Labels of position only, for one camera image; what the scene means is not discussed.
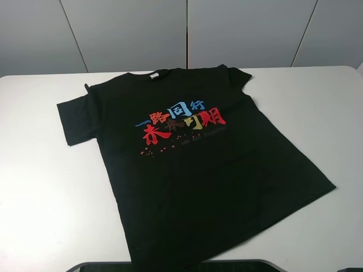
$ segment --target red chinese characters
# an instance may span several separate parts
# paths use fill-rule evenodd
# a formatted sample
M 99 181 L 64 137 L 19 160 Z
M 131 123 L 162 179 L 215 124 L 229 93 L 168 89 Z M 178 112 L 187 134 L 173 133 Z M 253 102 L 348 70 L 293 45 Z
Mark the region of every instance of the red chinese characters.
M 163 114 L 162 112 L 154 112 L 150 114 L 150 119 L 152 120 L 153 124 L 156 125 L 158 121 L 164 123 L 166 121 L 166 118 L 168 118 L 169 116 L 169 113 Z
M 208 122 L 219 124 L 226 124 L 226 121 L 223 120 L 219 110 L 217 108 L 212 108 L 209 111 L 202 111 L 199 113 L 200 118 L 202 119 L 202 126 L 207 126 Z
M 161 132 L 161 131 L 157 131 L 158 129 L 156 129 L 155 127 L 153 127 L 151 125 L 146 125 L 146 126 L 147 126 L 147 129 L 144 129 L 144 131 L 146 132 L 146 135 L 142 138 L 146 139 L 147 145 L 150 145 L 151 143 L 153 143 L 154 145 L 157 144 L 158 143 L 157 136 L 160 136 L 164 139 L 167 139 L 171 136 L 171 132 Z

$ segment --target t-shirt sleeve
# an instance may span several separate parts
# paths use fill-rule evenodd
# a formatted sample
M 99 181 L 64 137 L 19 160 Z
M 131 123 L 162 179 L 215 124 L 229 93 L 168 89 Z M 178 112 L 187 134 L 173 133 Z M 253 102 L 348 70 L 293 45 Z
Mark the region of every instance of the t-shirt sleeve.
M 242 88 L 251 79 L 252 75 L 237 68 L 228 68 L 230 87 L 233 91 L 241 92 Z
M 101 123 L 100 110 L 90 94 L 57 104 L 57 107 L 69 146 L 97 137 Z

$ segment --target clothing tag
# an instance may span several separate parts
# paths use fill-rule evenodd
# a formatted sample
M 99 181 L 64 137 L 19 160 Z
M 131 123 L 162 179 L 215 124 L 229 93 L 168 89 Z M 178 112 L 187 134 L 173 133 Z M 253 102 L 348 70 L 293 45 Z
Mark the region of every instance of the clothing tag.
M 155 73 L 155 74 L 150 75 L 151 79 L 157 78 L 158 76 L 159 76 L 158 73 Z

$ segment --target black t-shirt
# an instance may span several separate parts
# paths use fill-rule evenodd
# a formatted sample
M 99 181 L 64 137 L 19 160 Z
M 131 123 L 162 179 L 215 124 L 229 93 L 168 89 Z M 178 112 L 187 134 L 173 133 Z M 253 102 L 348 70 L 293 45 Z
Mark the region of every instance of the black t-shirt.
M 224 65 L 127 73 L 58 105 L 68 145 L 96 138 L 137 271 L 178 271 L 335 186 Z

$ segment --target printed graphic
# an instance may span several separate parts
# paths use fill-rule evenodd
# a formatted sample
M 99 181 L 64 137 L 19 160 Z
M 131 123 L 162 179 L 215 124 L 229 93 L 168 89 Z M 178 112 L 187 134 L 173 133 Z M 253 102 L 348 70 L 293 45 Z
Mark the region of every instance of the printed graphic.
M 187 103 L 181 101 L 166 109 L 167 112 L 159 112 L 156 111 L 154 113 L 149 114 L 150 119 L 141 122 L 140 124 L 135 125 L 136 127 L 143 127 L 144 132 L 146 133 L 143 139 L 145 139 L 147 146 L 153 144 L 157 145 L 160 141 L 164 141 L 164 139 L 168 139 L 170 141 L 170 145 L 168 147 L 174 148 L 176 143 L 175 141 L 182 139 L 183 136 L 187 136 L 186 130 L 182 128 L 190 128 L 192 138 L 191 140 L 196 141 L 201 139 L 201 134 L 194 134 L 193 131 L 200 131 L 208 125 L 216 125 L 221 124 L 225 125 L 226 122 L 222 118 L 218 108 L 214 107 L 209 110 L 205 110 L 204 101 L 196 100 L 191 101 L 190 108 L 187 107 Z M 169 139 L 173 133 L 176 134 L 176 138 L 173 137 Z M 189 143 L 190 140 L 186 139 L 183 142 L 180 142 L 181 145 Z M 166 150 L 166 147 L 161 147 L 160 152 Z M 152 151 L 141 151 L 141 155 L 152 155 Z

